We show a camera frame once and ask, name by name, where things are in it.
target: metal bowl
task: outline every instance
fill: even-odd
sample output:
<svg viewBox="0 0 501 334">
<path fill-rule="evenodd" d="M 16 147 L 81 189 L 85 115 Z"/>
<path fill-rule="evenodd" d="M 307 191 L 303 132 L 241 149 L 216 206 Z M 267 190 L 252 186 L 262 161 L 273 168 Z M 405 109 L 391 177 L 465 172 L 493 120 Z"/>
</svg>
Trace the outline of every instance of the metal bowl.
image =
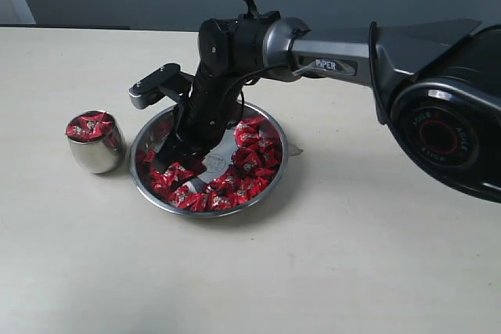
<svg viewBox="0 0 501 334">
<path fill-rule="evenodd" d="M 158 113 L 154 118 L 152 118 L 148 123 L 146 123 L 144 127 L 142 127 L 141 131 L 137 134 L 131 147 L 130 172 L 132 175 L 132 179 L 138 190 L 142 193 L 142 195 L 145 196 L 145 198 L 148 201 L 150 201 L 153 205 L 163 210 L 166 210 L 170 213 L 182 215 L 184 217 L 192 217 L 192 218 L 224 217 L 226 215 L 238 213 L 262 201 L 279 183 L 287 167 L 287 161 L 289 156 L 287 137 L 285 136 L 285 133 L 283 132 L 278 122 L 275 119 L 273 119 L 271 115 L 269 115 L 259 107 L 246 102 L 243 110 L 243 119 L 257 116 L 264 117 L 265 120 L 264 123 L 261 125 L 260 131 L 262 131 L 264 128 L 266 137 L 273 137 L 280 140 L 280 145 L 282 148 L 282 160 L 275 177 L 272 179 L 268 187 L 266 187 L 263 190 L 263 192 L 259 193 L 257 196 L 255 196 L 254 198 L 250 199 L 249 201 L 241 205 L 238 205 L 236 207 L 231 207 L 228 210 L 219 210 L 219 211 L 211 211 L 203 213 L 179 209 L 178 207 L 173 207 L 172 205 L 169 205 L 168 203 L 158 198 L 151 190 L 149 182 L 143 181 L 143 178 L 140 177 L 136 165 L 136 157 L 138 153 L 145 153 L 148 150 L 152 149 L 157 151 L 161 147 L 163 141 L 165 140 L 166 132 L 164 132 L 162 136 L 159 137 L 157 129 L 161 124 L 172 124 L 173 109 L 174 106 L 167 108 L 161 113 Z"/>
</svg>

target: candy wrapper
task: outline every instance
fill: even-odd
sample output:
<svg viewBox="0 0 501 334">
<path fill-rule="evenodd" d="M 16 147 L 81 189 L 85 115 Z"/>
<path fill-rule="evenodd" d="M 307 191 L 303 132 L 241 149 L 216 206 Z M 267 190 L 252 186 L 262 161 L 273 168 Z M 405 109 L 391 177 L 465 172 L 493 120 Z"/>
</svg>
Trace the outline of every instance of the candy wrapper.
<svg viewBox="0 0 501 334">
<path fill-rule="evenodd" d="M 66 135 L 78 142 L 92 142 L 109 135 L 115 127 L 113 118 L 108 113 L 97 113 L 94 116 L 81 116 L 68 124 Z M 118 140 L 108 140 L 118 145 Z"/>
<path fill-rule="evenodd" d="M 237 124 L 234 137 L 239 148 L 232 156 L 232 164 L 202 192 L 190 191 L 188 186 L 183 185 L 200 174 L 200 161 L 185 164 L 184 167 L 174 163 L 161 174 L 151 165 L 154 151 L 136 155 L 142 180 L 148 181 L 153 192 L 164 202 L 183 210 L 211 212 L 242 205 L 268 187 L 281 164 L 279 139 L 261 135 L 260 127 L 264 121 L 267 121 L 264 117 L 255 117 Z M 154 131 L 154 138 L 164 138 L 169 130 L 168 124 L 160 124 Z"/>
</svg>

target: metal cup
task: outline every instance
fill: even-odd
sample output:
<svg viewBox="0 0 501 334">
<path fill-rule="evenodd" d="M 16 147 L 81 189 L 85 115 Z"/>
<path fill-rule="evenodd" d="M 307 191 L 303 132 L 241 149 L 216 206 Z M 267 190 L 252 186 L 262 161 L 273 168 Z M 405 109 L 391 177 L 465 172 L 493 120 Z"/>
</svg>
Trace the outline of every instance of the metal cup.
<svg viewBox="0 0 501 334">
<path fill-rule="evenodd" d="M 79 117 L 92 117 L 100 113 L 104 113 L 104 111 L 94 110 L 82 113 L 68 125 Z M 116 169 L 124 161 L 127 152 L 127 146 L 117 121 L 110 113 L 106 113 L 114 123 L 114 128 L 109 134 L 90 142 L 79 142 L 67 136 L 75 160 L 93 174 L 103 174 Z"/>
</svg>

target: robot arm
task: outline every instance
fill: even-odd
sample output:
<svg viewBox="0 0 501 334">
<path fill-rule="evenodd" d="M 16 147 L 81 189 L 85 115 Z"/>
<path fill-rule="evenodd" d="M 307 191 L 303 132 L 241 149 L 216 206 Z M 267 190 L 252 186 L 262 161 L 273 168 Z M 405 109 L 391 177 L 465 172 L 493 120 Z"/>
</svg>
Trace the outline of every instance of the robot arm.
<svg viewBox="0 0 501 334">
<path fill-rule="evenodd" d="M 312 31 L 298 18 L 260 14 L 254 0 L 244 1 L 246 14 L 202 23 L 194 77 L 169 64 L 129 90 L 138 108 L 164 95 L 178 103 L 156 169 L 209 153 L 232 126 L 246 84 L 326 77 L 372 88 L 378 120 L 430 176 L 501 201 L 501 138 L 496 144 L 488 136 L 501 131 L 501 70 L 495 63 L 501 27 L 472 35 L 479 21 L 453 20 Z"/>
</svg>

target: white table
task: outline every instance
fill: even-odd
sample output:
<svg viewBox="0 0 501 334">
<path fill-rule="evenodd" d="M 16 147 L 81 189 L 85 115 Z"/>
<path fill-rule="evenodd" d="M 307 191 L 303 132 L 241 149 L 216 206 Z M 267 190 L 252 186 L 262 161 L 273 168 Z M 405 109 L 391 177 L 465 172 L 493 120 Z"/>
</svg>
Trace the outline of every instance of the white table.
<svg viewBox="0 0 501 334">
<path fill-rule="evenodd" d="M 0 29 L 1 333 L 499 332 L 501 207 L 414 166 L 367 88 L 246 90 L 304 150 L 248 212 L 187 220 L 125 165 L 82 170 L 67 121 L 108 110 L 130 144 L 172 102 L 128 89 L 170 62 L 195 71 L 195 34 Z"/>
</svg>

